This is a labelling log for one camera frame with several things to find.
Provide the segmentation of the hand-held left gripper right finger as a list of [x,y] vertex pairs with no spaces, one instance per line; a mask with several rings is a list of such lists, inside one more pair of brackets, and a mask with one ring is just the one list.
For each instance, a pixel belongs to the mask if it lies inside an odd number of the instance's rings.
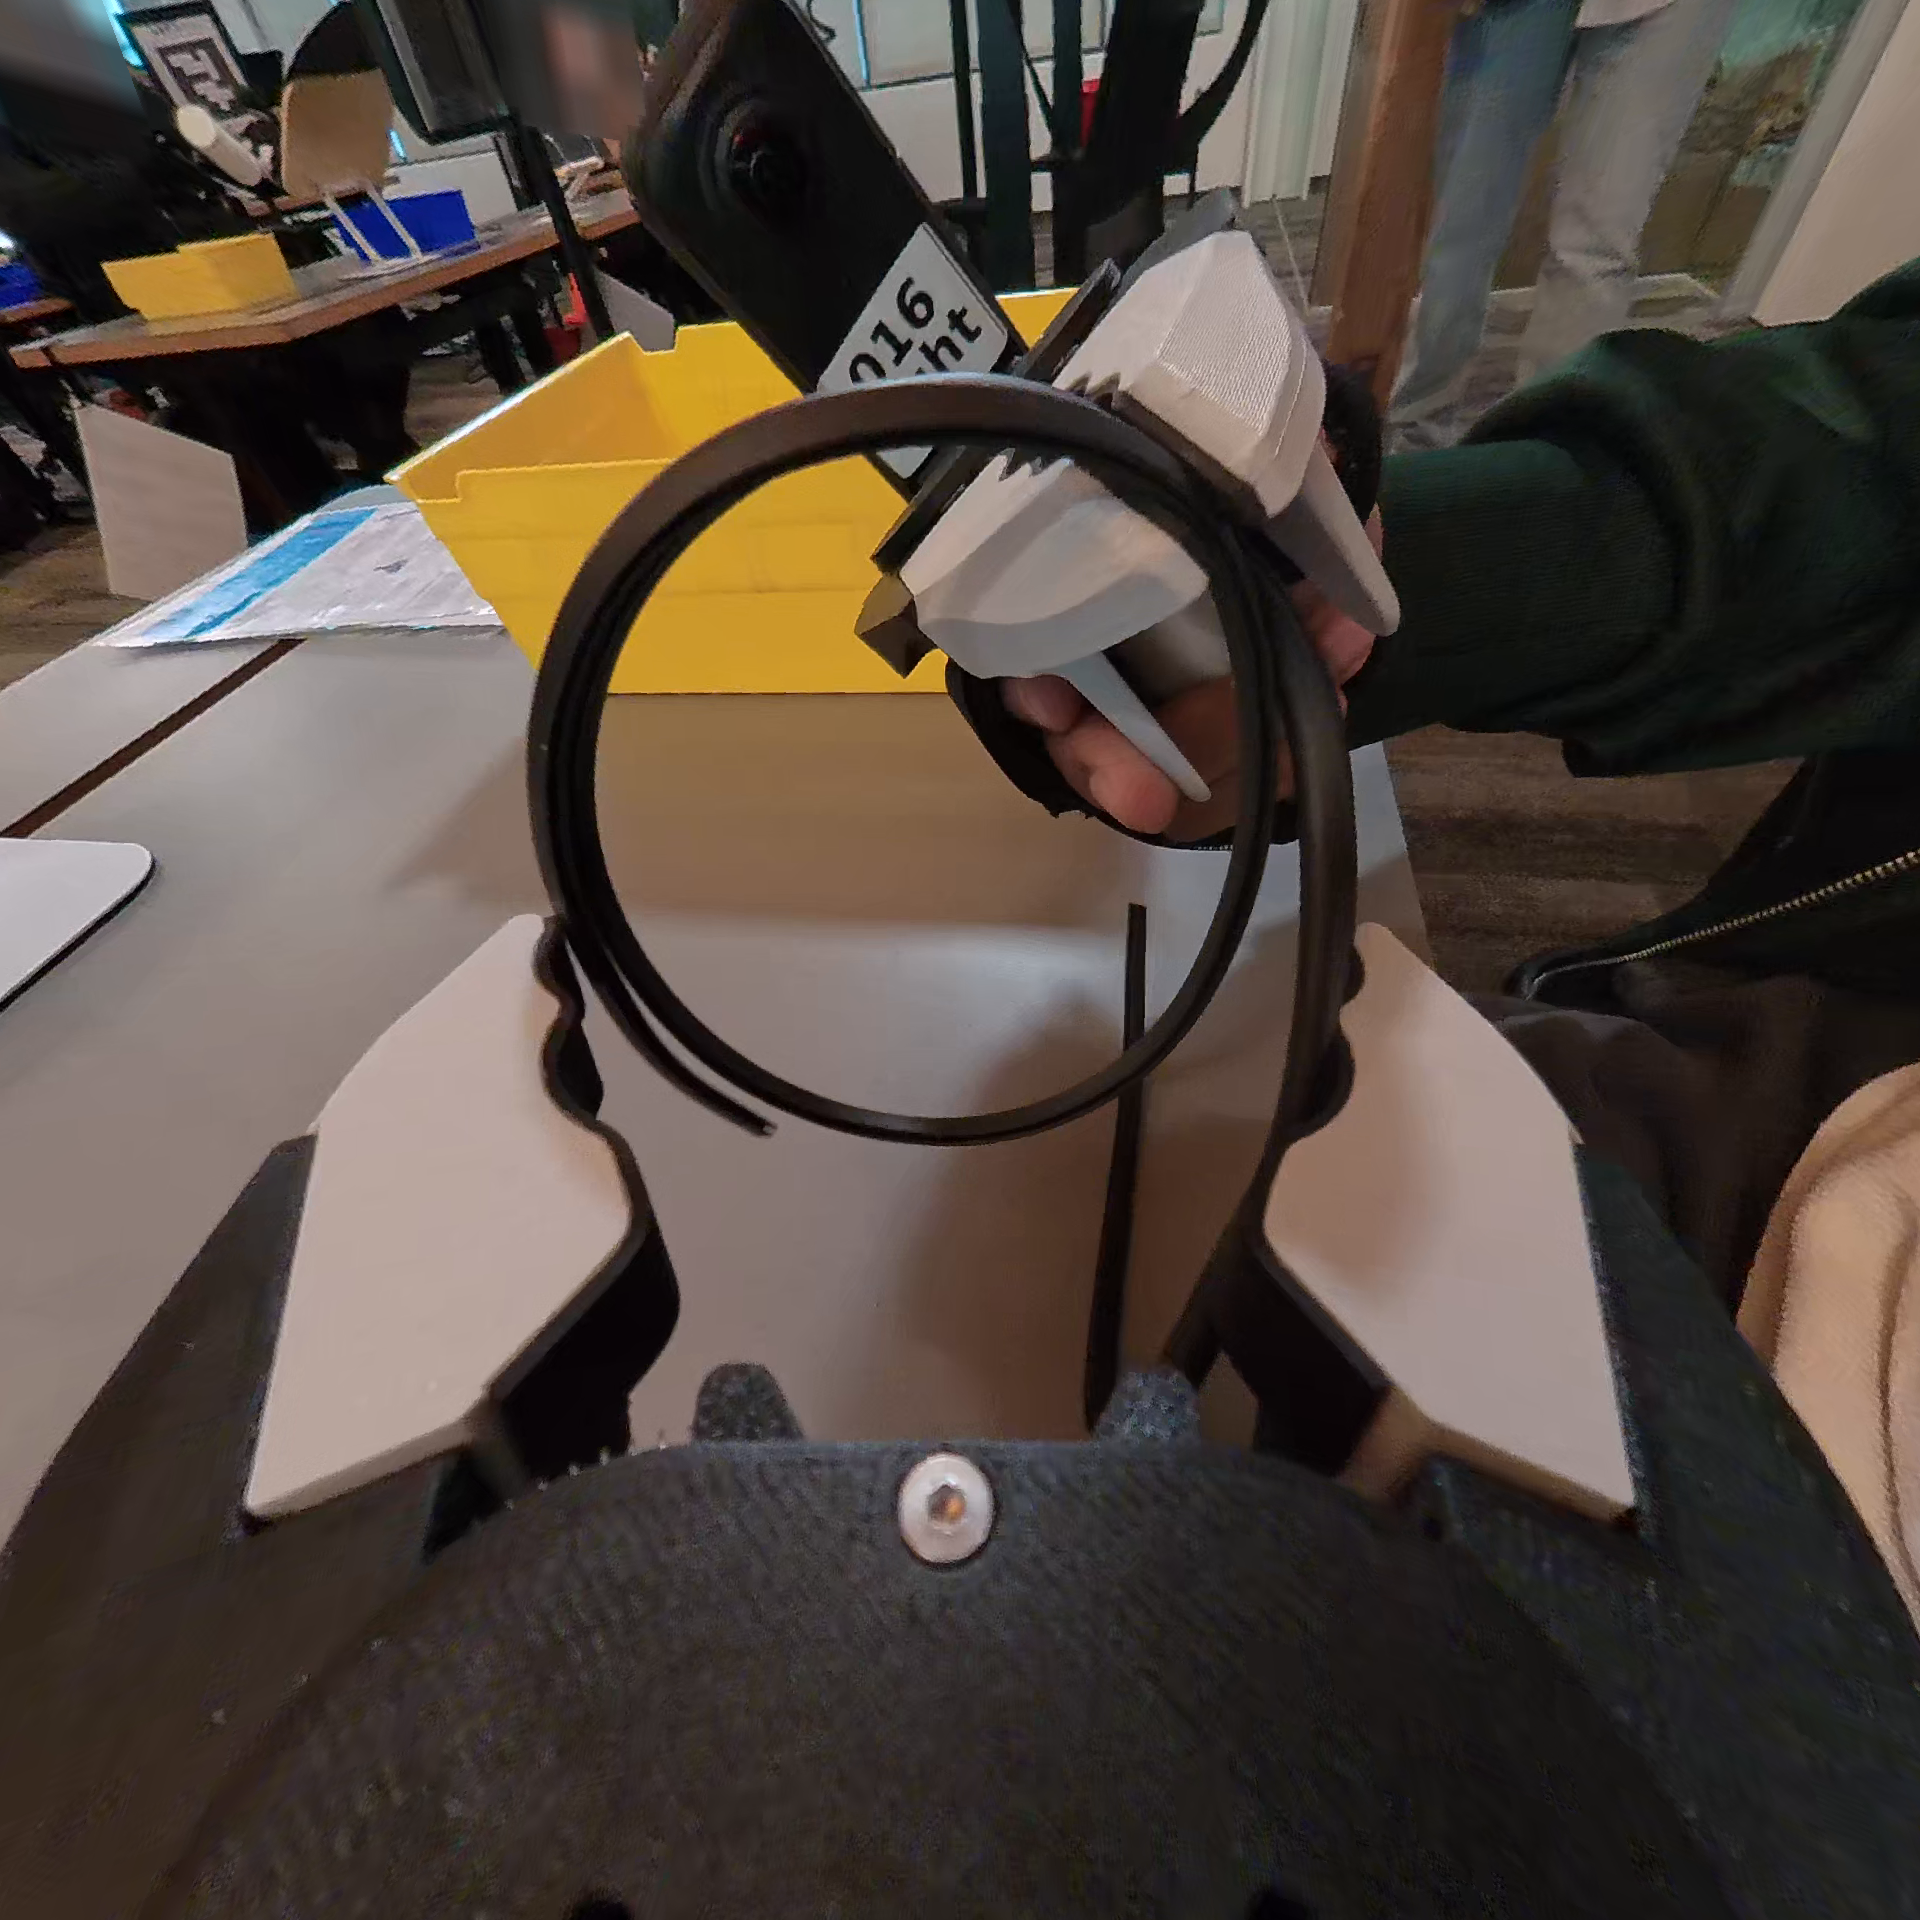
[[1578,1518],[1637,1502],[1578,1137],[1425,958],[1357,931],[1312,1129],[1266,1150],[1185,1311],[1264,1442],[1395,1505],[1452,1462]]

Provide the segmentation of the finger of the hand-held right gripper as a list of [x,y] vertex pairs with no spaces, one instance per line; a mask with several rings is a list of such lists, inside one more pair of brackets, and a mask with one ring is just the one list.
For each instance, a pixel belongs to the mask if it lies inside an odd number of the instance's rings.
[[1159,259],[1052,383],[1160,434],[1337,613],[1372,637],[1398,630],[1372,532],[1384,463],[1372,389],[1326,367],[1249,233]]
[[1209,801],[1159,708],[1232,677],[1212,588],[1174,537],[1089,472],[997,456],[877,567],[858,638],[895,672],[939,652],[978,680],[1058,677],[1185,796]]

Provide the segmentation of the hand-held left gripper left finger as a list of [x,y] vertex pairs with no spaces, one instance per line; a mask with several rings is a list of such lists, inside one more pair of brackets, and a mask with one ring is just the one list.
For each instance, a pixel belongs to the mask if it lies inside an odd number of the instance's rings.
[[308,1135],[250,1521],[452,1457],[516,1498],[630,1451],[677,1274],[603,1102],[583,988],[539,916],[349,1070]]

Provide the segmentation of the person's right forearm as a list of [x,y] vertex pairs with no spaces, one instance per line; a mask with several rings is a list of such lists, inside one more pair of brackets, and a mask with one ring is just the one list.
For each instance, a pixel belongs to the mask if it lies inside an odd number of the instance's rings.
[[1828,319],[1599,338],[1459,442],[1391,455],[1403,622],[1355,748],[1558,742],[1580,777],[1915,751],[1919,263]]

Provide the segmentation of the raised standing desk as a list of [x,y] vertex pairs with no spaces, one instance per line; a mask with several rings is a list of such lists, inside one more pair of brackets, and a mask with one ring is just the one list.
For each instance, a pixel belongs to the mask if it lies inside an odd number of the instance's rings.
[[1050,185],[1050,263],[1066,284],[1097,259],[1134,266],[1167,224],[1164,180],[1197,203],[1207,136],[1232,104],[1266,23],[1244,8],[1214,78],[1185,104],[1200,2],[1109,6],[1101,73],[1086,78],[1084,6],[1052,6],[1052,76],[1042,78],[1012,2],[950,2],[950,81],[962,195],[942,207],[997,293],[1036,281],[1034,180]]

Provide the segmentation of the wooden background desk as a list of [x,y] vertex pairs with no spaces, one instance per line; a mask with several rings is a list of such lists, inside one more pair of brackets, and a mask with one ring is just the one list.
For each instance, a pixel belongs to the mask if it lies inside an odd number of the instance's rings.
[[434,349],[471,342],[503,397],[559,368],[548,311],[565,294],[562,241],[548,214],[487,222],[464,250],[364,275],[344,259],[298,268],[298,296],[273,307],[151,322],[125,317],[27,338],[5,317],[5,390],[51,401],[104,374],[186,408],[228,455],[256,531],[319,506],[341,482],[311,432],[323,408],[344,426],[355,476],[409,461],[399,378]]

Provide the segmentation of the grey desk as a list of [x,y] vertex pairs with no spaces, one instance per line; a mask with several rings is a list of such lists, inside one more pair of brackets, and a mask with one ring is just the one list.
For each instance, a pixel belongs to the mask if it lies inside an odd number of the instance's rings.
[[[157,876],[5,1013],[5,1529],[270,1148],[515,918],[533,672],[504,637],[305,641],[61,814]],[[623,697],[620,901],[717,1034],[806,1089],[1003,1111],[1118,1047],[1125,922],[1188,970],[1224,860],[1050,821],[944,697]],[[683,1313],[639,1445],[722,1362],[815,1438],[1080,1438],[1113,1117],[902,1148],[701,1111],[591,1011]]]

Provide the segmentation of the person's right hand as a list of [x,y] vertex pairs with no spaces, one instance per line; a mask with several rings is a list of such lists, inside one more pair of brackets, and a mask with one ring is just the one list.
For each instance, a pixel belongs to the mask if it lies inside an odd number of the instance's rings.
[[998,682],[1003,707],[1036,732],[1073,794],[1116,829],[1174,846],[1198,846],[1236,826],[1240,802],[1236,684],[1194,684],[1159,708],[1159,723],[1209,785],[1194,801],[1058,677]]

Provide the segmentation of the person's green jacket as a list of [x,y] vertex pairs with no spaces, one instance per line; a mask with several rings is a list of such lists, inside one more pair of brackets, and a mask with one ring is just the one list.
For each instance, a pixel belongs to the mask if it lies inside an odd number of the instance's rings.
[[1919,1061],[1919,755],[1806,760],[1702,890],[1481,1008],[1736,1309],[1816,1133]]

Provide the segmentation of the blue plastic bin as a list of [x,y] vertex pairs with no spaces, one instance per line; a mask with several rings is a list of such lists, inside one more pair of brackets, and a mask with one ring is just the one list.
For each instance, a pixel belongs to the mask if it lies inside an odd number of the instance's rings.
[[464,193],[386,197],[376,190],[329,198],[327,213],[347,253],[372,266],[464,253],[479,241]]

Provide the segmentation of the black computer monitor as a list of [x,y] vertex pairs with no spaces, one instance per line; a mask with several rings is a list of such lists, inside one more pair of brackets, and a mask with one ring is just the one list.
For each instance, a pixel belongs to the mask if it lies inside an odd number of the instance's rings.
[[479,2],[358,2],[396,109],[431,142],[498,133],[515,110]]

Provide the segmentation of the person's white ribbed top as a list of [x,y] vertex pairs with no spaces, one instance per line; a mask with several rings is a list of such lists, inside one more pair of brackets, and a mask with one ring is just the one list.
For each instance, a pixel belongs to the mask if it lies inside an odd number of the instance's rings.
[[1919,1069],[1809,1141],[1751,1260],[1738,1328],[1919,1615]]

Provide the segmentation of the wooden board on stand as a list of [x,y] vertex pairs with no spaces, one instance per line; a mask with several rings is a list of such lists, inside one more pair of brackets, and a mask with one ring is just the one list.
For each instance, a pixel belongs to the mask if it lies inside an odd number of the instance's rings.
[[392,172],[396,104],[384,73],[307,73],[287,81],[279,180],[296,203],[382,189]]

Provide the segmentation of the white laptop stand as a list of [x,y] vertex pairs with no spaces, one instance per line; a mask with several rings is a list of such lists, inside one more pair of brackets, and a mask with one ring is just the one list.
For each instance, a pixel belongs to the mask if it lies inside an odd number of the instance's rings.
[[154,878],[151,849],[127,841],[3,839],[3,1007],[10,1007]]

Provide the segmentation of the printed paper sheet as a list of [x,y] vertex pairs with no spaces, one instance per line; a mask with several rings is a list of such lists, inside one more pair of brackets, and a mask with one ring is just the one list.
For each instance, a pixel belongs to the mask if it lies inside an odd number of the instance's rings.
[[190,651],[501,624],[421,511],[381,499],[302,517],[117,622],[99,644],[119,652]]

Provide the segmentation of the small yellow bin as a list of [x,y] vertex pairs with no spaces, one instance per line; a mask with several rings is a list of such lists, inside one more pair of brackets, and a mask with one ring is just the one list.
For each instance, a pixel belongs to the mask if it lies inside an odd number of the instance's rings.
[[252,314],[300,298],[276,234],[265,231],[111,259],[102,275],[115,298],[148,325]]

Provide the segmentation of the framed tag sign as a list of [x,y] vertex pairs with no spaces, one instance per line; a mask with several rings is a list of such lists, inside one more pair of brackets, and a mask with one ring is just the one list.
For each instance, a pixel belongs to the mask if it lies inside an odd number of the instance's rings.
[[119,29],[173,109],[200,109],[228,122],[256,107],[214,2],[123,4]]

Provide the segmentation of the grey card sheet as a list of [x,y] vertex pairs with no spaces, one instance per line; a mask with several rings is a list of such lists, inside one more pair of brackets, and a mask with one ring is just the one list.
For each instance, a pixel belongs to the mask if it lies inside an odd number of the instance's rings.
[[233,455],[96,402],[76,432],[112,596],[147,607],[247,552]]

